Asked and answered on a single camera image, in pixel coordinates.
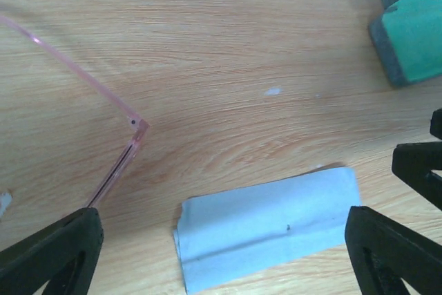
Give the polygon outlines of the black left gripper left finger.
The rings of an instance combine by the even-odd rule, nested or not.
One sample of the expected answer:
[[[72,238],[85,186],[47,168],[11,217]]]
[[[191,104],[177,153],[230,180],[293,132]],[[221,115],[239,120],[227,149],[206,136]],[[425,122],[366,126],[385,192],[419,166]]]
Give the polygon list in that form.
[[[104,241],[96,208],[81,208],[1,251],[1,293],[87,294]]]

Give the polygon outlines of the pink transparent sunglasses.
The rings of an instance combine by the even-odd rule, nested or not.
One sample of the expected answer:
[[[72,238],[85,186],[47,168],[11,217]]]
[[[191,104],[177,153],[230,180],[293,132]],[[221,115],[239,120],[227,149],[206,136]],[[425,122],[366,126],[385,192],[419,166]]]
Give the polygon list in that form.
[[[96,205],[139,151],[146,121],[54,46],[1,18],[1,191]]]

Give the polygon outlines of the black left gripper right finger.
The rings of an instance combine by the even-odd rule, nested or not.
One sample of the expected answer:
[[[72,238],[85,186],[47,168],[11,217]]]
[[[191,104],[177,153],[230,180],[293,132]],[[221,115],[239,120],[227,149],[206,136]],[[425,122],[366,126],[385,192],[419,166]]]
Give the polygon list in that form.
[[[345,243],[363,294],[441,293],[441,245],[383,214],[351,207]]]

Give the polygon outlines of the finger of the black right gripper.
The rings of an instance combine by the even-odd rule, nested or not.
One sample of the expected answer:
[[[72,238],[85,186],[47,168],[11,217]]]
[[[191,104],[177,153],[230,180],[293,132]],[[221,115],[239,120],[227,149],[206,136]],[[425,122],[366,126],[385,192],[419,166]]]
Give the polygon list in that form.
[[[441,210],[441,143],[398,144],[392,155],[392,173]]]
[[[442,140],[442,109],[433,112],[430,122],[430,134]]]

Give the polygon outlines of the grey glasses case green lining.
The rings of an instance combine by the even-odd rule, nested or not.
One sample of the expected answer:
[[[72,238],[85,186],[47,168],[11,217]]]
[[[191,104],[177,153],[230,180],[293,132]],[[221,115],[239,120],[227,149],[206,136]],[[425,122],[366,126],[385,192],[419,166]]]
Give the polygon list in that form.
[[[409,86],[441,75],[441,0],[381,0],[369,35],[390,84]]]

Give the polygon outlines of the light blue cleaning cloth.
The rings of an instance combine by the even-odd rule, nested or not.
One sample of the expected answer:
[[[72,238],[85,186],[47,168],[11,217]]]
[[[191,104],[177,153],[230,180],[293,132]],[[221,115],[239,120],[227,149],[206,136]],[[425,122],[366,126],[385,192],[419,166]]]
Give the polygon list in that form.
[[[360,204],[349,167],[189,198],[173,232],[187,294],[343,244]]]

